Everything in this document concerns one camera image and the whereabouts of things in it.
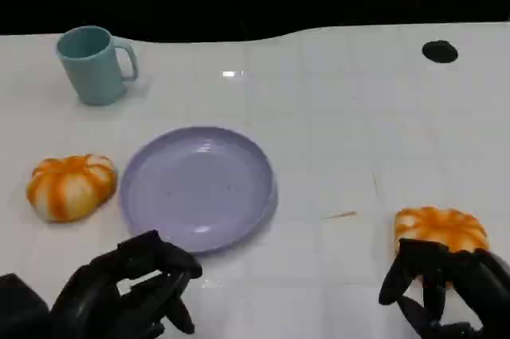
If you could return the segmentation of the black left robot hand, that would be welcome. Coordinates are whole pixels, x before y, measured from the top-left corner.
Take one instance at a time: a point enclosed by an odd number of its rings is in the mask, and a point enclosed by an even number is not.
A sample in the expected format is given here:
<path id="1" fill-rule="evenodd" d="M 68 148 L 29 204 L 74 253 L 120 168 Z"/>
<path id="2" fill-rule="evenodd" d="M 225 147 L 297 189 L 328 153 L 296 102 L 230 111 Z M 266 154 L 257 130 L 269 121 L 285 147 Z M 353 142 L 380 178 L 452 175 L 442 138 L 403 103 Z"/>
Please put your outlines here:
<path id="1" fill-rule="evenodd" d="M 197 259 L 148 231 L 81 266 L 50 311 L 52 338 L 158 338 L 163 321 L 195 331 L 182 294 Z"/>

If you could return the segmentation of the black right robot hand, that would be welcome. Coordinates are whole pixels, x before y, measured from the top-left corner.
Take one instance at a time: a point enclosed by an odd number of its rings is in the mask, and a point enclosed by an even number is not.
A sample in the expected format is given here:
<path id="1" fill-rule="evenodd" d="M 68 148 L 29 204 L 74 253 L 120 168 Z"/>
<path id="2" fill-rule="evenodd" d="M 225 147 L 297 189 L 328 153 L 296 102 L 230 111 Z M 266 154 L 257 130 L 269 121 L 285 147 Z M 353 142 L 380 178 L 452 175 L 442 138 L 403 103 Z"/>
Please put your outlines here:
<path id="1" fill-rule="evenodd" d="M 482 323 L 442 325 L 451 284 Z M 509 264 L 488 250 L 452 252 L 438 242 L 402 238 L 384 278 L 380 305 L 397 303 L 421 338 L 508 338 Z"/>

